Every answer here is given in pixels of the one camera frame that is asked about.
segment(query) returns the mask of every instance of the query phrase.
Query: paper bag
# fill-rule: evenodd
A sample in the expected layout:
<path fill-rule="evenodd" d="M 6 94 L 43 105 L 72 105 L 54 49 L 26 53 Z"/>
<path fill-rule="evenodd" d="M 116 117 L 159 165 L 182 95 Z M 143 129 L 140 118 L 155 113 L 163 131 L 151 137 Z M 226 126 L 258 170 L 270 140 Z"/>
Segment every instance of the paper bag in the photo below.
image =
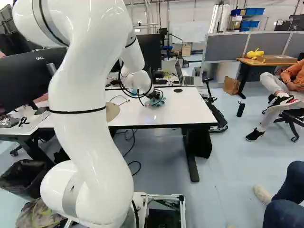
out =
<path fill-rule="evenodd" d="M 225 76 L 224 91 L 230 95 L 238 93 L 240 81 L 231 77 Z"/>

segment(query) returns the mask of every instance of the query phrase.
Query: black trash can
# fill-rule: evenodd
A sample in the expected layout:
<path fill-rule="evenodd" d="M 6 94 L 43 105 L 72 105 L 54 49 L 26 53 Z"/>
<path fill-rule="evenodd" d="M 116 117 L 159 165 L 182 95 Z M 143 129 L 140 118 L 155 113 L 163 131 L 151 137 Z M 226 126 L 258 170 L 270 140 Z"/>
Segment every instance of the black trash can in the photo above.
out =
<path fill-rule="evenodd" d="M 40 197 L 40 185 L 48 171 L 43 161 L 20 160 L 0 176 L 0 188 L 32 201 Z"/>

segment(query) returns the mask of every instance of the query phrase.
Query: gray partition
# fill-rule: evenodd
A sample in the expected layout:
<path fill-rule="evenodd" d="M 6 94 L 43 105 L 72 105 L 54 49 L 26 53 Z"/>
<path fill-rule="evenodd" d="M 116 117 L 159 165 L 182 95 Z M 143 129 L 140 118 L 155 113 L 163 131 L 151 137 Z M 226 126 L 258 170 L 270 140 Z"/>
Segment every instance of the gray partition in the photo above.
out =
<path fill-rule="evenodd" d="M 208 36 L 205 62 L 236 60 L 242 57 L 248 34 Z"/>
<path fill-rule="evenodd" d="M 260 48 L 265 55 L 281 55 L 290 33 L 254 33 L 250 35 L 246 52 Z"/>
<path fill-rule="evenodd" d="M 301 52 L 304 52 L 304 34 L 293 33 L 285 55 L 298 58 Z"/>

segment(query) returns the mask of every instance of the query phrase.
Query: keyboard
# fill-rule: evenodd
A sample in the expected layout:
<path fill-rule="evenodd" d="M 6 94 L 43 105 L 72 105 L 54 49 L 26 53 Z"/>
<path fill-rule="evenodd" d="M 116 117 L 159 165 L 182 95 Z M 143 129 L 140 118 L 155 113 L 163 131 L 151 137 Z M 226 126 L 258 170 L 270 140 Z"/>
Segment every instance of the keyboard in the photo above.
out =
<path fill-rule="evenodd" d="M 184 76 L 184 85 L 194 85 L 194 77 L 191 76 Z"/>
<path fill-rule="evenodd" d="M 155 84 L 156 85 L 165 85 L 165 84 L 167 84 L 167 80 L 165 80 L 165 79 L 156 79 L 155 80 Z"/>

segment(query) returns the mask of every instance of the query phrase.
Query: laptop keyboard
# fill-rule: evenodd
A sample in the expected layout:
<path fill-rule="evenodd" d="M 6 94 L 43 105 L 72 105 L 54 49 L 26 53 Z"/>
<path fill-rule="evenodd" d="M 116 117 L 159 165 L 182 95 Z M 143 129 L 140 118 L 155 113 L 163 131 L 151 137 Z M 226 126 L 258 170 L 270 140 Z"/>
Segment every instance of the laptop keyboard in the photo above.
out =
<path fill-rule="evenodd" d="M 185 76 L 185 77 L 184 77 L 184 85 L 193 86 L 193 85 L 194 85 L 194 77 Z"/>

